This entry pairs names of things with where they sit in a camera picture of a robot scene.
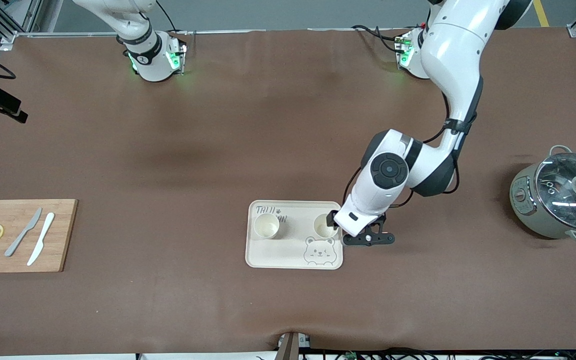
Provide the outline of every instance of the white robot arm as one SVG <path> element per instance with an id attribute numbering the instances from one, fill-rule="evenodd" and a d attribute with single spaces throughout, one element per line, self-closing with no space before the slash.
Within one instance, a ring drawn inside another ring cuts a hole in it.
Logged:
<path id="1" fill-rule="evenodd" d="M 164 31 L 155 31 L 144 16 L 155 6 L 154 0 L 73 0 L 95 14 L 117 32 L 128 49 L 133 69 L 149 82 L 166 80 L 182 72 L 186 44 Z"/>
<path id="2" fill-rule="evenodd" d="M 484 47 L 496 27 L 514 25 L 532 3 L 429 1 L 432 6 L 428 23 L 401 38 L 398 63 L 414 76 L 429 78 L 445 94 L 449 112 L 441 142 L 437 147 L 426 145 L 392 129 L 373 137 L 361 160 L 356 184 L 341 209 L 330 216 L 350 239 L 356 240 L 362 230 L 366 232 L 361 241 L 366 241 L 366 233 L 374 234 L 370 227 L 404 187 L 428 197 L 442 194 L 450 186 L 464 140 L 477 116 L 483 88 L 480 57 Z"/>

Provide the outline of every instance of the tray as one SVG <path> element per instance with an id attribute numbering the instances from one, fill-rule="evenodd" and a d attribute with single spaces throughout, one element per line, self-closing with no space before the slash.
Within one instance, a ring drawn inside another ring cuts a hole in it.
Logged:
<path id="1" fill-rule="evenodd" d="M 318 216 L 339 208 L 332 201 L 253 201 L 248 208 L 247 264 L 253 268 L 339 269 L 344 261 L 341 229 L 322 237 L 314 227 Z M 272 214 L 279 221 L 273 238 L 264 238 L 254 230 L 256 219 L 263 214 Z"/>

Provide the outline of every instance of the cup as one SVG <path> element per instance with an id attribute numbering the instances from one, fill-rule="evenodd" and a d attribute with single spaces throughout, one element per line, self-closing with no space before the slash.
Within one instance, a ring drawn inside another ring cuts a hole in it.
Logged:
<path id="1" fill-rule="evenodd" d="M 279 219 L 274 214 L 261 214 L 254 219 L 254 233 L 263 239 L 272 239 L 279 232 Z"/>
<path id="2" fill-rule="evenodd" d="M 321 214 L 315 218 L 315 222 L 313 223 L 313 227 L 315 229 L 315 233 L 322 237 L 323 239 L 329 239 L 334 237 L 339 231 L 339 228 L 335 230 L 334 227 L 328 226 L 327 218 L 328 214 Z"/>

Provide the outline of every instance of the brown table cover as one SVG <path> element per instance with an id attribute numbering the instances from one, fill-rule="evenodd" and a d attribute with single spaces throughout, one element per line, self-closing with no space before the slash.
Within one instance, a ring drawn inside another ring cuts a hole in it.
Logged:
<path id="1" fill-rule="evenodd" d="M 550 146 L 576 151 L 565 29 L 494 33 L 459 191 L 389 210 L 395 243 L 345 248 L 335 271 L 250 268 L 249 204 L 340 202 L 375 133 L 439 130 L 441 92 L 365 32 L 188 41 L 186 74 L 161 83 L 114 38 L 2 55 L 29 120 L 0 115 L 0 199 L 79 203 L 62 273 L 0 274 L 0 355 L 261 351 L 288 331 L 337 349 L 576 349 L 576 242 L 528 232 L 508 201 Z"/>

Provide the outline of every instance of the white knife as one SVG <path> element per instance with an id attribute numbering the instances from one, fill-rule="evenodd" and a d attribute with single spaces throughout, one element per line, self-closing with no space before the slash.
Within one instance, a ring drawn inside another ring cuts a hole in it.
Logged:
<path id="1" fill-rule="evenodd" d="M 46 233 L 48 232 L 48 228 L 53 223 L 53 219 L 55 218 L 54 212 L 48 212 L 46 215 L 46 220 L 43 222 L 43 227 L 41 228 L 41 234 L 39 235 L 39 239 L 37 240 L 37 244 L 34 246 L 34 250 L 32 251 L 32 255 L 30 255 L 30 259 L 28 259 L 27 266 L 32 265 L 35 260 L 39 257 L 39 254 L 44 249 L 44 238 L 46 237 Z"/>

